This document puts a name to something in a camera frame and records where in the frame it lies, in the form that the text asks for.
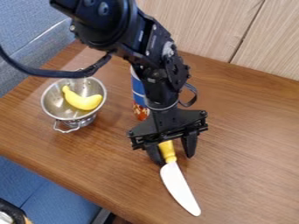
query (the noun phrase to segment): black robotic arm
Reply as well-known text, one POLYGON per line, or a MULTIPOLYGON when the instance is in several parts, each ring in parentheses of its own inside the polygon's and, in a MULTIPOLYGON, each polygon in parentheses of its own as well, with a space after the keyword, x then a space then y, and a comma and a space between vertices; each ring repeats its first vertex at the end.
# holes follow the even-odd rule
POLYGON ((144 149, 157 163, 163 159, 157 145, 181 138, 188 158, 196 150, 198 135, 207 130, 207 113, 177 108, 183 87, 197 100, 196 88, 187 84, 190 68, 178 56, 170 33, 154 18, 145 15, 135 0, 50 0, 50 4, 73 18, 70 30, 84 44, 107 55, 87 69, 77 72, 28 68, 10 59, 0 46, 0 55, 16 69, 31 75, 82 78, 93 75, 116 55, 127 60, 143 83, 150 116, 128 132, 133 149, 144 149))

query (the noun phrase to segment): screw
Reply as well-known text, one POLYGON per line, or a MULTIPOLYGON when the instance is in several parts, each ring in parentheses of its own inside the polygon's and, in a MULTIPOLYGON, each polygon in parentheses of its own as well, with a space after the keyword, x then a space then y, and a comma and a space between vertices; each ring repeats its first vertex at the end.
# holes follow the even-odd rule
POLYGON ((76 26, 74 26, 73 24, 70 26, 70 31, 74 32, 76 30, 76 26))
POLYGON ((203 111, 200 112, 200 114, 201 114, 202 116, 206 116, 206 111, 203 110, 203 111))
POLYGON ((109 13, 109 6, 107 3, 102 2, 99 7, 99 15, 106 16, 109 13))

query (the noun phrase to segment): yellow banana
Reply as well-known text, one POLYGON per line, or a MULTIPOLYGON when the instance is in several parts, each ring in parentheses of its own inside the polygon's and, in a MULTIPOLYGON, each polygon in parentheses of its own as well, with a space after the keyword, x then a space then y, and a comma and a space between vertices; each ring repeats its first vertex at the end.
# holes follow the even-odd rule
POLYGON ((159 148, 167 164, 177 161, 176 152, 174 150, 172 140, 160 143, 159 148))
POLYGON ((70 87, 64 86, 62 92, 65 93, 66 101, 71 104, 73 107, 82 110, 92 110, 96 109, 101 101, 102 96, 100 94, 95 94, 89 97, 82 97, 74 93, 70 87))

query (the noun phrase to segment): stainless steel bowl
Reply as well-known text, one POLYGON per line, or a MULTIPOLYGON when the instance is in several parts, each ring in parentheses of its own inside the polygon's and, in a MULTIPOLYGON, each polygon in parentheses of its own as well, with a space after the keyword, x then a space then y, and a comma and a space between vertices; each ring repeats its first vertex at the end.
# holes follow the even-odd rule
POLYGON ((42 109, 52 118, 56 119, 53 128, 62 133, 70 133, 92 123, 99 109, 107 99, 107 90, 101 81, 94 77, 84 79, 62 79, 54 82, 42 95, 42 109), (76 94, 88 97, 91 95, 102 95, 101 104, 94 110, 84 111, 70 105, 66 100, 62 88, 67 85, 76 94), (69 130, 58 128, 58 124, 63 122, 69 130))

